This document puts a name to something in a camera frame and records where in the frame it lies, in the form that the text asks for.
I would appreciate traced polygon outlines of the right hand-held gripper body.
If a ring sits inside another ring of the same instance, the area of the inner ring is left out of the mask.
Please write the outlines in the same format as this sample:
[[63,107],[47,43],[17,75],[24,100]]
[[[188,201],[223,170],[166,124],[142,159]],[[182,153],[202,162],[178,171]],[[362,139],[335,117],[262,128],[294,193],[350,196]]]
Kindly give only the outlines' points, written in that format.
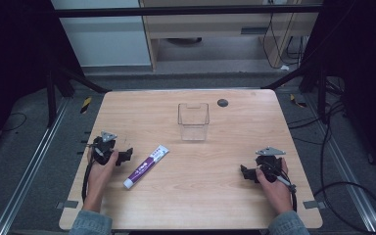
[[273,147],[265,147],[256,151],[256,163],[258,168],[263,172],[265,178],[269,182],[276,181],[279,177],[287,179],[282,168],[282,158],[278,157],[285,155],[284,151]]

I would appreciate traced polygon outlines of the clear plastic container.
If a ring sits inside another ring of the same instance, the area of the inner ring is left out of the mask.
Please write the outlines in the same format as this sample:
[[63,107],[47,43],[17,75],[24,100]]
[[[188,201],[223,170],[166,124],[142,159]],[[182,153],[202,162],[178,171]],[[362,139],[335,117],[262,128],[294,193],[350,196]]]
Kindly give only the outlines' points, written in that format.
[[183,141],[205,141],[210,124],[207,103],[180,103],[178,105],[178,125]]

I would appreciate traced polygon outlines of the person's right hand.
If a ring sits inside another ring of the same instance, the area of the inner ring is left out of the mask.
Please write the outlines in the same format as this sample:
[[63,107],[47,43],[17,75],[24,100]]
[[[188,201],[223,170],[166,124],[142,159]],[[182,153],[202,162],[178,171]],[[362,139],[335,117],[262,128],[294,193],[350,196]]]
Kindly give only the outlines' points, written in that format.
[[289,188],[283,182],[280,182],[279,180],[269,182],[259,168],[256,169],[256,176],[264,195],[276,211],[277,215],[289,212],[293,209],[291,193]]

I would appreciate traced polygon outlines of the white cabinet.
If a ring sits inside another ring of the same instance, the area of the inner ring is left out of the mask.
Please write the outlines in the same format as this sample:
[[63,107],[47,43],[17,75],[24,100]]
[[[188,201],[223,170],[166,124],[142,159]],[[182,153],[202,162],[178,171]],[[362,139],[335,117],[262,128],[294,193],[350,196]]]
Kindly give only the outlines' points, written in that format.
[[[138,0],[51,0],[56,10],[139,8]],[[149,66],[141,17],[61,18],[84,68]]]

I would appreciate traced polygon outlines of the purple and white toothpaste tube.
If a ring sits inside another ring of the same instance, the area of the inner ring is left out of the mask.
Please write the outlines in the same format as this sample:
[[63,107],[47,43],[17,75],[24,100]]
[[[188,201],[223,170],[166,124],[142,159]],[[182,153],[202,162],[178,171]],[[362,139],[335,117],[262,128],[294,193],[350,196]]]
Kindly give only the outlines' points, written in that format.
[[167,153],[169,149],[163,145],[159,145],[145,161],[140,164],[135,170],[123,181],[123,186],[126,189],[130,189],[135,183],[137,183],[151,168],[154,167]]

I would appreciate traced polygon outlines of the grey metal table bracket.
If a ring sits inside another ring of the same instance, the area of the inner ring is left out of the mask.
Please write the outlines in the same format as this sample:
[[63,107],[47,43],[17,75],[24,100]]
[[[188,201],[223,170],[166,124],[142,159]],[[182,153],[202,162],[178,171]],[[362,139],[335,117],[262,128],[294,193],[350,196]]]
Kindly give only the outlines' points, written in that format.
[[304,207],[309,209],[325,209],[326,205],[324,202],[317,202],[317,201],[304,201]]
[[62,210],[65,208],[68,209],[76,209],[78,206],[78,201],[64,201],[64,202],[58,202],[56,205],[56,209]]

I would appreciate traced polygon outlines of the light wooden desk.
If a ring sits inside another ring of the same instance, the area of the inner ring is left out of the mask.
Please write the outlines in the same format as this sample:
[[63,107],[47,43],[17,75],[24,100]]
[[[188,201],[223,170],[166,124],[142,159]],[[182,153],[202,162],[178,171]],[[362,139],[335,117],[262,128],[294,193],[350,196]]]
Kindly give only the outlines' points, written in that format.
[[[233,5],[309,5],[323,0],[138,0],[141,7],[233,6]],[[157,60],[154,46],[165,38],[217,36],[259,37],[269,64],[283,65],[283,54],[293,37],[311,35],[316,13],[225,14],[145,16],[143,18],[151,61]]]

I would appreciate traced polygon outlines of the person's left hand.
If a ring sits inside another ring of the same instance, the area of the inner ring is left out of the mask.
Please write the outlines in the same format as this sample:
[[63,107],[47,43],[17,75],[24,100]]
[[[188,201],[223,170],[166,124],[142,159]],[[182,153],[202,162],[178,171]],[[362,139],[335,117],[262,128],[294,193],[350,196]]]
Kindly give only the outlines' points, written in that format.
[[87,195],[82,207],[85,211],[100,211],[104,191],[111,179],[117,160],[117,150],[113,150],[110,159],[106,164],[93,162],[91,160],[91,153],[88,154],[88,161],[91,165],[91,169],[87,181]]

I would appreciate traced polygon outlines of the yellow and black striped tape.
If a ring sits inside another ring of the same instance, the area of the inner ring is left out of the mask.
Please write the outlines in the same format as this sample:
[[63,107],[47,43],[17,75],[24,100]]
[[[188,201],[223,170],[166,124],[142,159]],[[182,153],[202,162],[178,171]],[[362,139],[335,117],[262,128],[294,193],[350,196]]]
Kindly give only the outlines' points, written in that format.
[[81,114],[85,114],[86,113],[86,111],[88,110],[88,107],[89,107],[91,101],[92,101],[92,97],[86,97],[84,99],[84,102],[83,102],[83,104],[81,106],[81,109],[80,109],[80,113]]
[[290,100],[297,106],[301,108],[306,107],[306,101],[304,97],[301,94],[291,94],[290,95]]

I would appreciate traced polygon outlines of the aluminium floor rail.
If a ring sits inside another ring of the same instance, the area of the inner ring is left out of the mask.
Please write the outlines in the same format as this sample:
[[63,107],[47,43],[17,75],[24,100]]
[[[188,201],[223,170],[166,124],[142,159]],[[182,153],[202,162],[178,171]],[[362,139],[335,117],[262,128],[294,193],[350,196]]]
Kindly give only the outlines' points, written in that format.
[[347,182],[349,194],[352,197],[352,201],[360,214],[366,230],[368,232],[376,232],[376,211],[373,208],[371,201],[368,199],[366,191],[360,188],[360,184],[355,174],[344,159],[344,155],[332,135],[330,125],[324,124],[320,120],[318,126],[326,136],[325,146],[327,147],[342,179]]
[[41,138],[37,148],[32,155],[30,162],[27,165],[23,176],[16,187],[9,203],[0,215],[0,235],[7,235],[10,228],[24,202],[24,199],[31,187],[31,184],[37,174],[40,166],[45,159],[48,149],[59,129],[59,126],[65,116],[71,98],[62,98],[60,106],[56,110],[56,117],[53,123],[46,128],[43,137]]

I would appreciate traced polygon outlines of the black horizontal frame bar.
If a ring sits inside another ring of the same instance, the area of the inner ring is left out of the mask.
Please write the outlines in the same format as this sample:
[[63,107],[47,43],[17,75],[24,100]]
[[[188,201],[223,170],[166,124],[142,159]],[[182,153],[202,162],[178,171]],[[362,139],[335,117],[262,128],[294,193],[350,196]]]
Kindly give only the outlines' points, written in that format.
[[183,16],[223,14],[274,14],[274,13],[317,13],[322,4],[309,5],[233,5],[233,6],[183,6],[148,8],[67,9],[54,10],[59,18],[91,17],[138,17],[138,16]]

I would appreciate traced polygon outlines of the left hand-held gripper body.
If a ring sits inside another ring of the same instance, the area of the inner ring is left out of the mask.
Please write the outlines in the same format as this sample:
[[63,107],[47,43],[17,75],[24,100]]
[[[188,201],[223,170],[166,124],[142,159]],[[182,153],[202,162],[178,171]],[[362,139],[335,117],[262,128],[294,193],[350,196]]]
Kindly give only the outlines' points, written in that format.
[[102,131],[101,135],[93,140],[92,158],[100,165],[105,165],[110,160],[117,138],[116,134]]

